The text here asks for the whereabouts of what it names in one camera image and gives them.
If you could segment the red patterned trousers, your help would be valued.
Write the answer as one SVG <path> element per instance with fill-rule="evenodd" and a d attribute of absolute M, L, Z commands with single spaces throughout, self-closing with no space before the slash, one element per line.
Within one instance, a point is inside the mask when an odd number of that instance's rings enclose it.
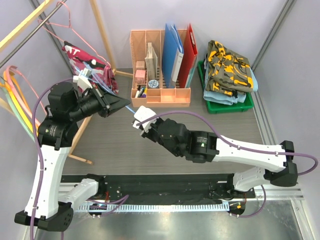
<path fill-rule="evenodd" d="M 64 41 L 62 50 L 66 53 L 75 74 L 77 69 L 83 70 L 86 66 L 89 66 L 92 69 L 92 73 L 96 74 L 113 93 L 119 93 L 115 75 L 108 63 L 102 62 L 68 41 Z"/>

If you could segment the pink wire hanger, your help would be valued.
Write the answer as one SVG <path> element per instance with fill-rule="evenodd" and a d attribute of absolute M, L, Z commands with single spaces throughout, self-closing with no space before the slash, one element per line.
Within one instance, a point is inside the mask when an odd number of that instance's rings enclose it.
<path fill-rule="evenodd" d="M 64 3 L 62 0 L 61 1 L 57 1 L 56 3 L 57 7 L 62 7 L 64 6 L 67 10 L 68 13 L 68 24 L 59 24 L 59 23 L 54 23 L 54 22 L 50 22 L 48 23 L 48 21 L 46 21 L 46 23 L 44 24 L 46 27 L 51 25 L 51 26 L 56 26 L 56 27 L 61 27 L 61 28 L 65 28 L 65 29 L 70 29 L 80 40 L 82 40 L 94 53 L 95 55 L 101 59 L 106 65 L 111 67 L 111 64 L 100 54 L 98 54 L 98 52 L 80 35 L 78 34 L 73 26 L 72 26 L 72 21 L 71 21 L 71 10 L 68 7 L 68 5 L 66 3 Z"/>

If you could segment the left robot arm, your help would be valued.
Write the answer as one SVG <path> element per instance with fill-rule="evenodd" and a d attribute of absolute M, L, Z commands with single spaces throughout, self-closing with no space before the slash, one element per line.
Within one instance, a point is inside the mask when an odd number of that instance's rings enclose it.
<path fill-rule="evenodd" d="M 131 102 L 99 87 L 88 88 L 80 96 L 67 81 L 53 85 L 46 93 L 46 117 L 35 132 L 38 162 L 34 183 L 27 206 L 15 214 L 14 222 L 64 232 L 82 203 L 92 197 L 101 200 L 107 191 L 104 177 L 87 174 L 71 191 L 58 196 L 62 171 L 79 130 L 77 123 L 94 114 L 106 118 Z"/>

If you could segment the yellow hanger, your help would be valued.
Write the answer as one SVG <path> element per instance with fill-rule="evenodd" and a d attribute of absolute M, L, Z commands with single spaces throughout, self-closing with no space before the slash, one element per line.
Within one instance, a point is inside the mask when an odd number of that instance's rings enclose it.
<path fill-rule="evenodd" d="M 32 113 L 28 105 L 28 102 L 18 84 L 18 81 L 15 78 L 15 74 L 11 71 L 3 73 L 3 79 L 0 80 L 0 87 L 3 90 L 3 87 L 9 91 L 9 94 L 14 101 L 16 108 L 18 109 L 23 120 L 28 125 L 29 129 L 32 130 L 33 126 L 31 123 Z"/>

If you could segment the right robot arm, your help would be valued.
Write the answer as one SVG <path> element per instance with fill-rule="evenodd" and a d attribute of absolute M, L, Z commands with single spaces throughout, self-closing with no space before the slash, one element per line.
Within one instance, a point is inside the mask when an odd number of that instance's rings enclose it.
<path fill-rule="evenodd" d="M 229 139 L 224 142 L 213 132 L 188 130 L 182 123 L 157 118 L 146 123 L 134 122 L 141 136 L 163 146 L 175 157 L 193 163 L 234 162 L 251 165 L 242 172 L 231 173 L 226 194 L 237 198 L 242 193 L 264 184 L 294 187 L 298 180 L 297 165 L 286 156 L 285 144 L 261 145 Z"/>

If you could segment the olive yellow patterned trousers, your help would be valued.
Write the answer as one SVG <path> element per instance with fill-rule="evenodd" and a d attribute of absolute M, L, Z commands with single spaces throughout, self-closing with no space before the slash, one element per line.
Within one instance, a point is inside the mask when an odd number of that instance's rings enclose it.
<path fill-rule="evenodd" d="M 254 91 L 249 60 L 216 40 L 207 44 L 205 90 L 238 97 Z"/>

